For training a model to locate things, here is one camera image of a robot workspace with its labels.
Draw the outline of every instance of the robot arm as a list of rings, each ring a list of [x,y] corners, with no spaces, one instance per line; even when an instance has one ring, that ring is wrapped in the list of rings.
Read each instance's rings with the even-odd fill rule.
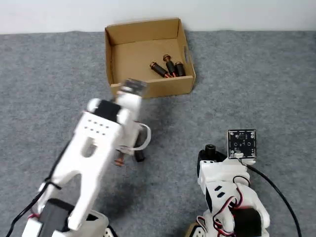
[[[229,147],[233,156],[226,158],[213,145],[206,145],[199,153],[197,182],[205,195],[208,210],[197,218],[201,228],[196,229],[192,236],[199,236],[201,232],[206,237],[269,236],[266,231],[270,224],[269,214],[256,192],[249,187],[247,167],[239,162],[247,155],[251,157],[245,162],[255,162],[256,150],[252,146],[255,144],[255,130],[234,131],[234,139],[235,135],[241,138],[241,143],[234,146],[234,141],[233,147],[237,149]]]
[[[39,218],[28,220],[23,237],[104,235],[108,219],[91,209],[102,177],[117,151],[121,155],[133,155],[149,144],[150,129],[137,122],[145,86],[144,82],[129,79],[118,91],[115,102],[100,99],[89,102],[52,173],[50,185],[46,181],[39,189],[41,192],[45,188],[37,201]],[[140,147],[134,147],[143,127],[148,130],[147,139]],[[80,197],[76,205],[71,206],[56,197],[58,189],[77,174],[81,174]],[[63,220],[62,224],[58,224],[58,220]]]

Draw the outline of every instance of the black wire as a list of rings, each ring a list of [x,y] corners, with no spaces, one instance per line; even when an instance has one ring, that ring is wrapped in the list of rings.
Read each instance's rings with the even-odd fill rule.
[[[283,193],[277,188],[277,186],[263,173],[261,173],[259,170],[257,170],[256,168],[250,166],[250,165],[246,165],[248,169],[252,170],[253,172],[256,172],[257,174],[261,175],[265,180],[268,181],[268,183],[275,189],[275,191],[280,195],[280,197],[283,199],[285,205],[287,206],[287,208],[289,209],[295,225],[296,225],[296,229],[297,229],[297,234],[299,237],[302,237],[302,233],[301,233],[301,228],[300,228],[300,224],[298,222],[298,219],[291,207],[291,205],[288,203],[288,201],[286,200],[285,196],[283,195]]]
[[[234,178],[233,178],[233,183],[235,183],[235,178],[243,178],[244,180],[246,180],[248,182],[248,187],[251,186],[251,183],[250,181],[246,178],[246,177],[243,177],[241,175],[236,175]]]
[[[53,164],[53,166],[52,166],[52,168],[51,168],[51,170],[50,170],[50,172],[49,172],[49,175],[45,178],[45,182],[46,182],[46,183],[45,183],[44,187],[42,188],[42,190],[33,198],[33,200],[30,202],[30,204],[28,204],[28,205],[13,219],[13,221],[11,222],[10,230],[9,230],[8,233],[6,234],[6,237],[9,237],[9,236],[12,234],[13,229],[14,229],[14,225],[21,219],[21,217],[22,217],[25,213],[27,213],[27,212],[32,208],[32,206],[34,206],[34,205],[37,203],[37,201],[39,200],[39,198],[40,198],[40,197],[43,195],[43,193],[46,191],[48,185],[53,184],[50,179],[51,179],[51,177],[53,176],[53,173],[54,173],[54,171],[55,171],[55,169],[56,169],[56,166],[58,165],[58,163],[59,163],[61,157],[63,156],[63,154],[64,154],[64,152],[65,152],[65,150],[66,150],[66,148],[67,148],[67,146],[68,146],[69,143],[70,143],[70,141],[66,144],[66,146],[64,147],[64,149],[62,150],[62,152],[59,154],[57,160],[54,162],[54,164]]]

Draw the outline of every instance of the black plastic part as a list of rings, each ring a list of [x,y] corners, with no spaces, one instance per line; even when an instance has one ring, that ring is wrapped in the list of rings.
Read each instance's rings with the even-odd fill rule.
[[[213,211],[212,199],[211,199],[211,196],[209,195],[209,192],[208,192],[208,189],[207,189],[207,188],[206,188],[206,196],[205,196],[205,199],[206,199],[206,203],[207,203],[208,209],[209,209],[209,211],[212,213],[212,211]]]
[[[136,139],[136,143],[135,143],[135,146],[134,147],[139,147],[143,144],[144,142],[144,137],[145,137],[146,134],[144,134],[144,132],[141,130],[137,136],[137,139]],[[144,152],[143,151],[135,151],[134,152],[134,157],[135,157],[135,160],[137,162],[143,162],[145,160],[145,156],[144,156]]]
[[[127,79],[120,87],[120,91],[134,95],[142,96],[146,90],[147,84],[140,80]]]
[[[216,147],[212,144],[207,144],[205,146],[205,155],[208,157],[208,158],[213,158],[215,157],[216,155]]]
[[[166,75],[168,72],[162,68],[161,66],[159,66],[157,63],[154,63],[152,66],[152,69],[158,73],[160,76],[162,76],[164,78],[164,75]]]
[[[107,100],[101,100],[98,107],[93,112],[94,115],[102,117],[104,119],[108,119],[112,122],[118,122],[117,121],[117,115],[121,109],[121,106],[107,101]]]
[[[212,160],[214,162],[222,162],[226,159],[226,156],[218,152],[216,147],[212,144],[207,144],[204,150],[198,153],[197,157],[197,176],[199,176],[199,163],[201,160]]]
[[[172,61],[166,62],[166,66],[168,68],[170,75],[173,75],[173,73],[177,74],[176,67],[174,66]]]
[[[261,217],[258,211],[253,208],[241,208],[231,210],[235,221],[236,237],[257,237],[261,236]]]
[[[39,216],[39,222],[42,223],[38,237],[51,237],[54,231],[67,232],[68,217],[73,211],[74,206],[62,200],[51,198],[47,201],[43,212]],[[87,221],[98,219],[96,216],[89,214]]]
[[[176,64],[176,70],[177,70],[177,75],[179,77],[184,77],[186,75],[186,72],[184,71],[184,67],[182,63]]]
[[[257,157],[256,130],[228,130],[228,157],[236,159],[235,154],[241,154],[241,158],[255,159]]]

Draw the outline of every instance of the cylindrical object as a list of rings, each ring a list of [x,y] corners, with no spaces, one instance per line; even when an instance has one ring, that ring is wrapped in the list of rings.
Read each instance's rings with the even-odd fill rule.
[[[159,66],[156,62],[151,62],[151,64],[149,65],[150,68],[155,71],[156,73],[158,73],[160,76],[162,76],[163,78],[169,78],[170,76],[168,75],[168,72],[162,68],[161,66]]]
[[[186,72],[184,71],[183,64],[181,62],[176,62],[176,70],[179,77],[184,77]]]
[[[205,146],[205,154],[208,158],[214,158],[216,154],[216,147],[212,144],[207,144]]]
[[[166,62],[166,66],[168,68],[168,71],[170,73],[170,75],[176,77],[177,76],[177,70],[176,67],[174,66],[173,62],[170,60],[170,55],[165,54],[163,56],[163,60]]]

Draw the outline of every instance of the open cardboard box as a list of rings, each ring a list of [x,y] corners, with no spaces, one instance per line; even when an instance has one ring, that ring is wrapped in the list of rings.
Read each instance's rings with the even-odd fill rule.
[[[105,45],[106,74],[113,94],[127,78],[147,82],[147,98],[191,92],[196,74],[179,18],[110,25],[105,28]],[[165,54],[174,63],[183,63],[185,77],[161,78],[151,70],[152,61],[167,70]]]

